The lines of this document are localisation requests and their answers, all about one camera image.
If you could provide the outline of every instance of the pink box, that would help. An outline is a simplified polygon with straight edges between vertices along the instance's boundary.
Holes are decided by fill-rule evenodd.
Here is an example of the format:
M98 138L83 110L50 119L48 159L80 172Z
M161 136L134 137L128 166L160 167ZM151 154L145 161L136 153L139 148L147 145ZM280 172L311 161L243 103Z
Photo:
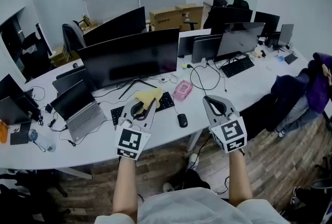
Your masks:
M173 96L178 100L178 101L183 101L191 92L193 87L193 84L182 80L179 85L177 85Z

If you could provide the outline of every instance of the water bottle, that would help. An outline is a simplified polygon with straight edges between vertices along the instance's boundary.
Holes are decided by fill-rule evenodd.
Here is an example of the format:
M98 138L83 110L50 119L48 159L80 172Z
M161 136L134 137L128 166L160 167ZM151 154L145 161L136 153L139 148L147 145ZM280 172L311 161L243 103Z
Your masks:
M54 152L56 150L55 142L39 134L35 129L29 130L29 138L32 142L43 148L45 151L47 150L49 152Z

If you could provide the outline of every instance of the orange bottle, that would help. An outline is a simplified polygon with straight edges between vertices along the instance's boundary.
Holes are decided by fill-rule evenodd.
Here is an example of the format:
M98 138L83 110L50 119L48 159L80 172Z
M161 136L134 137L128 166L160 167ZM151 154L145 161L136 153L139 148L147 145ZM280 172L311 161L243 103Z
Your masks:
M0 121L0 142L6 143L8 135L8 126L4 123L4 121Z

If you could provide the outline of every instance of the pants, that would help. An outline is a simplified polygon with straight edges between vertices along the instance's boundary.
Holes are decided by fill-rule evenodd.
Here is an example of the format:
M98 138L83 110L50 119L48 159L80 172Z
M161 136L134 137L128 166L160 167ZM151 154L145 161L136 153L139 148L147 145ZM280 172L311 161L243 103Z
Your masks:
M309 108L307 97L303 95L275 129L278 132L284 130L287 134L290 131L304 127L318 116L317 112Z
M206 189L211 189L210 185L202 181L198 173L194 170L182 170L177 175L175 175L169 183L174 187L175 190L202 187Z
M323 190L306 190L298 188L296 197L306 206L291 211L285 217L299 223L320 223L323 219L331 195Z

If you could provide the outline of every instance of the desk leg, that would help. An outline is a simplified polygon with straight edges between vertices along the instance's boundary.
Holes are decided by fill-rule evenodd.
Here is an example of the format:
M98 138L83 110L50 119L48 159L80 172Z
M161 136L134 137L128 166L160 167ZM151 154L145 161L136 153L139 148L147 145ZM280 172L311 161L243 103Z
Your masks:
M60 172L68 173L70 175L77 176L79 178L84 178L84 179L87 179L87 180L91 180L92 179L92 175L91 174L80 172L80 171L74 170L74 169L69 168L69 167L68 168L56 168L56 170L58 170Z
M197 140L201 136L202 131L203 131L203 129L198 130L196 133L194 133L190 136L188 146L187 146L187 152L192 151L193 147L196 145Z

